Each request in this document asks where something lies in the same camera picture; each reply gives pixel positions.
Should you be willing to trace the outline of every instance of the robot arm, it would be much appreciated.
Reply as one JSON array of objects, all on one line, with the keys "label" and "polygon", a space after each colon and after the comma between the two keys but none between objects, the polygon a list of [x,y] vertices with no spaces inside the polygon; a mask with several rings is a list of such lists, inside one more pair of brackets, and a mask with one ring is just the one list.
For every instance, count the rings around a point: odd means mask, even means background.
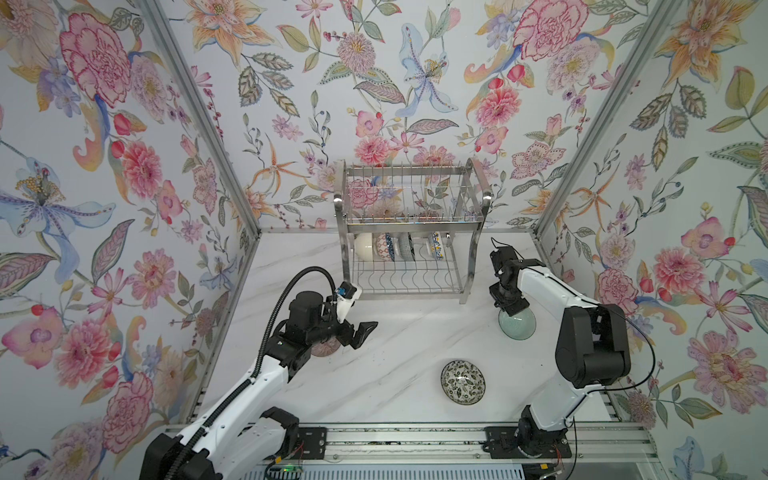
[{"label": "robot arm", "polygon": [[296,453],[299,419],[271,407],[270,400],[309,360],[313,345],[334,336],[354,349],[365,342],[378,323],[360,323],[355,331],[346,321],[361,292],[344,282],[336,302],[332,297],[323,301],[316,292],[296,295],[289,306],[289,318],[269,338],[258,375],[253,376],[257,359],[225,396],[176,438],[158,436],[147,447],[140,480],[166,478],[185,445],[192,445],[190,458],[183,460],[176,474],[183,480],[240,478],[265,458],[279,462]]}]

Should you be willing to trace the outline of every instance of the dish rack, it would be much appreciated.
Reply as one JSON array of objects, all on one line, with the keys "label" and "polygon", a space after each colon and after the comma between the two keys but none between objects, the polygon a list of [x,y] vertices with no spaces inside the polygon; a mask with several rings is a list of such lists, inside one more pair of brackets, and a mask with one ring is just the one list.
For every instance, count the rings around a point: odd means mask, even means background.
[{"label": "dish rack", "polygon": [[[344,279],[362,288],[361,300],[439,296],[466,303],[493,198],[480,162],[470,159],[456,167],[347,167],[338,161],[335,166],[333,206]],[[381,233],[399,237],[406,233],[412,239],[412,254],[405,260],[361,258],[355,253],[355,236],[368,233],[373,239]],[[468,251],[463,256],[456,250]]]}]

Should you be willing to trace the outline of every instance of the peony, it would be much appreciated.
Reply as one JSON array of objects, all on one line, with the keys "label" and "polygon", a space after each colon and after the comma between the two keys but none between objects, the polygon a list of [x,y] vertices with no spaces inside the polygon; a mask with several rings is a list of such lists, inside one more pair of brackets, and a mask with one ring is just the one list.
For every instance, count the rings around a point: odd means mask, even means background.
[{"label": "peony", "polygon": [[688,340],[688,356],[699,364],[694,369],[696,384],[694,388],[705,395],[712,394],[712,400],[725,406],[726,393],[730,408],[738,413],[749,413],[755,403],[762,406],[766,402],[766,390],[760,387],[768,379],[768,370],[764,366],[752,365],[757,357],[751,348],[736,350],[739,337],[732,330],[725,336],[717,332],[704,333],[703,343],[692,338]]},{"label": "peony", "polygon": [[125,101],[131,64],[118,34],[88,13],[69,15],[69,30],[59,35],[61,54],[85,94],[110,107]]},{"label": "peony", "polygon": [[55,359],[58,384],[73,389],[79,382],[90,382],[106,363],[111,346],[105,323],[86,319],[71,326]]},{"label": "peony", "polygon": [[629,240],[624,235],[611,235],[600,245],[603,263],[616,270],[626,270],[633,253],[634,240]]},{"label": "peony", "polygon": [[371,185],[371,180],[367,178],[365,180],[358,178],[349,182],[347,191],[349,192],[352,206],[355,208],[363,208],[379,198],[379,189]]},{"label": "peony", "polygon": [[680,238],[681,243],[690,248],[690,251],[702,258],[716,258],[728,254],[728,246],[725,240],[725,230],[720,225],[717,217],[709,217],[698,224],[696,228],[688,230]]},{"label": "peony", "polygon": [[342,38],[336,53],[341,62],[356,74],[365,74],[376,61],[373,44],[362,33],[350,33]]},{"label": "peony", "polygon": [[384,119],[379,118],[381,114],[374,115],[368,111],[360,111],[357,114],[357,127],[355,132],[358,137],[372,137],[379,133],[384,125]]},{"label": "peony", "polygon": [[656,279],[672,293],[693,292],[707,277],[704,265],[682,247],[663,248],[655,258]]},{"label": "peony", "polygon": [[216,207],[217,198],[216,168],[213,161],[209,158],[204,166],[195,167],[192,174],[195,184],[192,198],[199,204],[205,205],[205,211],[211,215]]},{"label": "peony", "polygon": [[590,71],[599,54],[600,45],[589,37],[570,44],[550,59],[547,90],[562,90],[580,81]]},{"label": "peony", "polygon": [[512,155],[512,164],[515,169],[511,177],[517,179],[533,177],[559,161],[564,154],[564,148],[550,148],[549,145],[536,141],[525,152]]},{"label": "peony", "polygon": [[384,138],[365,137],[355,147],[355,156],[369,167],[383,167],[391,151],[389,142]]},{"label": "peony", "polygon": [[184,211],[179,197],[176,195],[176,189],[170,180],[163,182],[163,187],[157,192],[157,210],[160,212],[160,218],[168,224],[173,223],[172,217],[176,217]]},{"label": "peony", "polygon": [[5,0],[0,9],[0,50],[25,67],[48,67],[56,56],[58,20],[45,0]]},{"label": "peony", "polygon": [[507,127],[490,127],[480,135],[475,142],[476,147],[485,149],[490,154],[495,154],[502,146],[502,141],[507,137]]},{"label": "peony", "polygon": [[618,305],[627,315],[637,310],[634,299],[637,289],[632,285],[632,279],[620,270],[609,268],[598,277],[600,298],[603,303]]},{"label": "peony", "polygon": [[157,364],[157,375],[154,377],[153,398],[157,406],[164,409],[173,405],[183,381],[181,355],[174,350],[168,350]]},{"label": "peony", "polygon": [[483,127],[502,125],[520,111],[522,100],[512,87],[491,90],[481,101],[476,114]]},{"label": "peony", "polygon": [[127,282],[133,285],[132,295],[136,300],[144,298],[144,309],[157,306],[157,298],[169,295],[176,291],[174,280],[176,270],[174,259],[165,254],[165,249],[160,248],[152,252],[144,252],[144,262],[137,261],[134,268],[138,273],[127,278]]},{"label": "peony", "polygon": [[118,384],[101,423],[107,450],[120,453],[139,436],[149,418],[152,393],[152,381],[142,372],[136,372],[130,382]]},{"label": "peony", "polygon": [[101,422],[77,422],[58,433],[53,441],[48,476],[51,480],[89,478],[101,460]]},{"label": "peony", "polygon": [[2,336],[2,344],[24,363],[41,369],[48,365],[58,348],[62,331],[61,319],[54,307],[47,308],[38,318],[23,320]]},{"label": "peony", "polygon": [[129,143],[123,153],[123,176],[136,195],[144,199],[153,197],[163,179],[160,157],[154,148],[143,141]]},{"label": "peony", "polygon": [[522,45],[521,58],[551,57],[576,38],[588,15],[582,0],[534,0],[523,12],[512,46]]},{"label": "peony", "polygon": [[142,55],[134,55],[131,60],[131,94],[152,118],[163,123],[165,85],[154,62]]}]

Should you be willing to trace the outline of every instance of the black cable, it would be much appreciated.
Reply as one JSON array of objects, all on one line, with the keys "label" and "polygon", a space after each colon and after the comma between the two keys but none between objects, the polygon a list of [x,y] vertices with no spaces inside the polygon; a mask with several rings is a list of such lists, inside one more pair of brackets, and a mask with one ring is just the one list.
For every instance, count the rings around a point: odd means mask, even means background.
[{"label": "black cable", "polygon": [[[290,282],[288,282],[288,285],[286,285],[283,292],[280,294],[280,298],[277,300],[277,304],[275,305],[275,308],[272,310],[272,314],[270,315],[270,319],[266,324],[266,329],[264,331],[264,338],[261,340],[261,347],[259,348],[259,355],[256,360],[256,366],[253,369],[253,373],[251,373],[250,378],[255,379],[259,376],[259,372],[261,372],[261,364],[264,360],[264,354],[266,352],[266,344],[269,342],[270,337],[272,336],[272,327],[275,324],[275,319],[277,318],[277,314],[280,312],[280,308],[283,306],[283,302],[285,302],[286,297],[288,296],[288,293],[290,293],[291,289],[294,285],[296,285],[302,276],[307,275],[310,272],[320,272],[323,275],[326,276],[328,279],[328,283],[330,283],[331,286],[331,297],[333,298],[333,301],[336,301],[336,284],[333,282],[333,277],[331,277],[331,274],[328,273],[328,270],[322,268],[321,266],[308,266],[304,270],[301,270],[298,272]],[[231,404],[235,398],[239,394],[243,392],[246,388],[253,385],[253,383],[246,379],[241,384],[237,386],[235,390],[232,391],[231,394],[229,394],[222,403],[219,404],[218,407],[214,410],[212,414],[206,419],[206,421],[203,423],[203,427],[200,427],[197,429],[197,431],[192,435],[189,442],[181,449],[181,452],[179,452],[179,455],[174,460],[174,463],[171,464],[170,468],[168,469],[167,474],[165,475],[164,480],[174,480],[174,477],[178,473],[179,469],[181,468],[181,464],[184,463],[187,458],[192,453],[192,448],[194,448],[195,444],[197,444],[197,441],[200,440],[200,438],[205,435],[205,428],[210,428],[216,419],[221,415],[221,413]]]}]

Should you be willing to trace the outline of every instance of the floral wallpaper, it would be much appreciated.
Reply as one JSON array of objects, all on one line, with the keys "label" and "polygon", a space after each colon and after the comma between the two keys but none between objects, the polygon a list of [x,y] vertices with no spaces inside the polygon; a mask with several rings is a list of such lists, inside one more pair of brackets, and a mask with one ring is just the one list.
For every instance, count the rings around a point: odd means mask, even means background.
[{"label": "floral wallpaper", "polygon": [[[532,227],[651,11],[650,0],[164,2],[270,229],[333,225],[334,162],[453,165],[493,186],[490,227]],[[366,178],[360,208],[442,216]]]},{"label": "floral wallpaper", "polygon": [[136,478],[232,308],[253,238],[165,62],[131,0],[0,0],[2,478]]},{"label": "floral wallpaper", "polygon": [[671,478],[765,478],[768,5],[683,3],[543,239],[564,280],[615,303],[632,371],[614,400]]}]

